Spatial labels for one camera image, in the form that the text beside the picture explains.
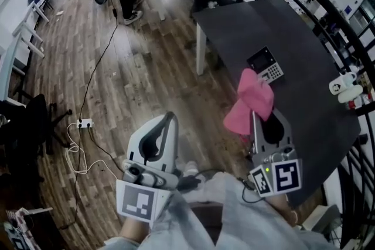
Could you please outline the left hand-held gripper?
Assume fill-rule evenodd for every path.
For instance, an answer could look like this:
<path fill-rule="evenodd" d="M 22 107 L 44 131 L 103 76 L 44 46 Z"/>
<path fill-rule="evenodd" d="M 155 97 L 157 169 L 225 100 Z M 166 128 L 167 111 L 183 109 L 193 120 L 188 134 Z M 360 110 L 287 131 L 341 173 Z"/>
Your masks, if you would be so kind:
<path fill-rule="evenodd" d="M 169 111 L 131 135 L 124 174 L 116 181 L 119 215 L 152 225 L 166 208 L 181 178 L 175 169 L 178 129 L 177 117 Z"/>

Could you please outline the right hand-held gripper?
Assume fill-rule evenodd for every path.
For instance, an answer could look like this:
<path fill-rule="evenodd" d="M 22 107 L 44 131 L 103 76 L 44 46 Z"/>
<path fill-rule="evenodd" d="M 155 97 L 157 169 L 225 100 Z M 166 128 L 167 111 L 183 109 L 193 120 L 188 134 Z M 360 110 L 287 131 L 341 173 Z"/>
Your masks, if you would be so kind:
<path fill-rule="evenodd" d="M 269 197 L 301 189 L 301 161 L 293 148 L 291 126 L 286 117 L 273 109 L 266 121 L 253 111 L 252 120 L 256 155 L 249 177 L 258 194 Z"/>

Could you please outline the pink cloth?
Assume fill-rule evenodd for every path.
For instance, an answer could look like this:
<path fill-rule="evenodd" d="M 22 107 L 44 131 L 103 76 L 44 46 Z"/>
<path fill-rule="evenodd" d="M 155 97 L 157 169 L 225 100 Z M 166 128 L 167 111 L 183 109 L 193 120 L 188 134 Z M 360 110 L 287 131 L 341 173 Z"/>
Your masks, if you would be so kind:
<path fill-rule="evenodd" d="M 274 106 L 270 85 L 252 69 L 244 69 L 237 88 L 237 101 L 223 120 L 223 125 L 239 135 L 251 135 L 251 114 L 267 121 Z"/>

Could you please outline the person's left forearm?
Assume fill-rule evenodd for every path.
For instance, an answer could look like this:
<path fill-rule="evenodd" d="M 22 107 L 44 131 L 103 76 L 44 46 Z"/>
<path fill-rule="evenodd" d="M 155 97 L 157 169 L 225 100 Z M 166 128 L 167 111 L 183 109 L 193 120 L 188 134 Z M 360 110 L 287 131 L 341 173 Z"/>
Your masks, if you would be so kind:
<path fill-rule="evenodd" d="M 141 244 L 149 234 L 149 224 L 140 220 L 126 217 L 119 236 Z"/>

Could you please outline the person's right forearm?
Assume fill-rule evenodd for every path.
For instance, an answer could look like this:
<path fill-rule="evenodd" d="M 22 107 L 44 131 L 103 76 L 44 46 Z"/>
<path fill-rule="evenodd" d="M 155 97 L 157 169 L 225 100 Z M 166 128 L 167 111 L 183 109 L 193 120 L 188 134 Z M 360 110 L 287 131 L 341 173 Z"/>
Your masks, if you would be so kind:
<path fill-rule="evenodd" d="M 294 227 L 298 223 L 298 214 L 289 205 L 286 194 L 278 194 L 265 198 L 266 202 L 271 205 L 279 214 L 281 214 L 287 223 Z"/>

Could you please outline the person's white shoe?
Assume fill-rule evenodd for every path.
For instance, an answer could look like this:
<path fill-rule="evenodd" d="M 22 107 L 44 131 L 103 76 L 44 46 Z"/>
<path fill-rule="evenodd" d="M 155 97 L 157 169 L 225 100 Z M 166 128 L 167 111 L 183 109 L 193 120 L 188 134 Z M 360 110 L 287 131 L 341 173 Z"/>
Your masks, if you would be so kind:
<path fill-rule="evenodd" d="M 183 171 L 183 176 L 184 177 L 189 177 L 189 176 L 196 176 L 199 172 L 199 167 L 196 161 L 188 161 L 185 164 L 185 168 Z"/>

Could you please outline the white power strip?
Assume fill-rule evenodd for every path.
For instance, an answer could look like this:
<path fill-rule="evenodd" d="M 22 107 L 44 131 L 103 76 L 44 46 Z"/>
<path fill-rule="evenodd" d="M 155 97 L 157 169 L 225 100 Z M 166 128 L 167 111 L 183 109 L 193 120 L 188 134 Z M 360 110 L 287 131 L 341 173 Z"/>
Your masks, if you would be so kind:
<path fill-rule="evenodd" d="M 78 129 L 88 129 L 93 127 L 93 120 L 91 118 L 78 119 L 76 126 Z"/>

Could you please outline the white cartoon print mug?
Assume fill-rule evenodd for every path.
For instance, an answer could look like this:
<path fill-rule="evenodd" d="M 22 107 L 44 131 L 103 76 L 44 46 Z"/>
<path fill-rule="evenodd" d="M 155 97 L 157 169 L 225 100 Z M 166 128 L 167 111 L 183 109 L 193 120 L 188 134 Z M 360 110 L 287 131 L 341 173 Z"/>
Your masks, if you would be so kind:
<path fill-rule="evenodd" d="M 338 95 L 351 87 L 356 79 L 357 74 L 355 72 L 342 74 L 329 83 L 329 91 L 332 95 Z"/>

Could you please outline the person's light blue clothing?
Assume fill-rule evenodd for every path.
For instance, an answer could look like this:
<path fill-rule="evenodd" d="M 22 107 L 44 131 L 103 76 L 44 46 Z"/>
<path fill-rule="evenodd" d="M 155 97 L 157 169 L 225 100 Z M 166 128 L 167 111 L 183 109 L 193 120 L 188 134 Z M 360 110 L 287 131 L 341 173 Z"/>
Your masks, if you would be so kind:
<path fill-rule="evenodd" d="M 323 235 L 290 226 L 228 173 L 171 196 L 141 244 L 119 235 L 98 250 L 336 250 Z"/>

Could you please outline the white plastic container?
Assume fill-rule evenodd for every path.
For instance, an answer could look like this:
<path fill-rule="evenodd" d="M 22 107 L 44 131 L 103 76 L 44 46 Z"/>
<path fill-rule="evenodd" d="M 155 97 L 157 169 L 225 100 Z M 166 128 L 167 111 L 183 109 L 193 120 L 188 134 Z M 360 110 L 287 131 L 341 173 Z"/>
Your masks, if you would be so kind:
<path fill-rule="evenodd" d="M 352 101 L 357 98 L 363 92 L 363 87 L 361 85 L 353 85 L 348 89 L 342 91 L 337 99 L 339 103 L 344 104 L 346 102 Z"/>

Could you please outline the clear bottle with red label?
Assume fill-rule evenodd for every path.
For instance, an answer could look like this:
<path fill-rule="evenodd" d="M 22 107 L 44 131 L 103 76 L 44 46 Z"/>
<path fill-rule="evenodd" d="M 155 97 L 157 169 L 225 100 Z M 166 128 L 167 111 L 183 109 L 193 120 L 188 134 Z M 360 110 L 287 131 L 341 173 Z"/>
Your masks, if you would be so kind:
<path fill-rule="evenodd" d="M 362 107 L 364 104 L 365 104 L 364 94 L 360 94 L 359 96 L 357 96 L 353 100 L 348 101 L 346 103 L 346 106 L 349 110 L 356 110 L 356 109 Z"/>

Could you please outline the white table leg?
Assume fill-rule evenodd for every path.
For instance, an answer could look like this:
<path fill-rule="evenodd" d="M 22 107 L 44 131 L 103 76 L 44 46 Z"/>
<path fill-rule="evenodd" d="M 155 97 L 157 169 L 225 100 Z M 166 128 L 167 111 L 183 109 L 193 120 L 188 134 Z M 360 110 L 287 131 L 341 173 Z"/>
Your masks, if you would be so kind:
<path fill-rule="evenodd" d="M 207 37 L 199 23 L 196 24 L 196 72 L 201 76 L 204 72 Z"/>

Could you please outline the black swivel chair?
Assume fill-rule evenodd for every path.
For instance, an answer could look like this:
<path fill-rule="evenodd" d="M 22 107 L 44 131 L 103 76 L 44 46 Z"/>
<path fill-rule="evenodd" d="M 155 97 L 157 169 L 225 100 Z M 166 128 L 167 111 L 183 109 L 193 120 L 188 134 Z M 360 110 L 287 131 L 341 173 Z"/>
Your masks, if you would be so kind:
<path fill-rule="evenodd" d="M 59 122 L 73 114 L 68 109 L 64 114 L 53 118 L 57 104 L 47 104 L 45 96 L 39 94 L 30 99 L 26 106 L 17 106 L 0 101 L 0 146 L 5 148 L 5 163 L 10 174 L 21 181 L 41 183 L 37 157 L 54 154 L 52 140 L 61 146 L 68 144 L 55 132 Z"/>

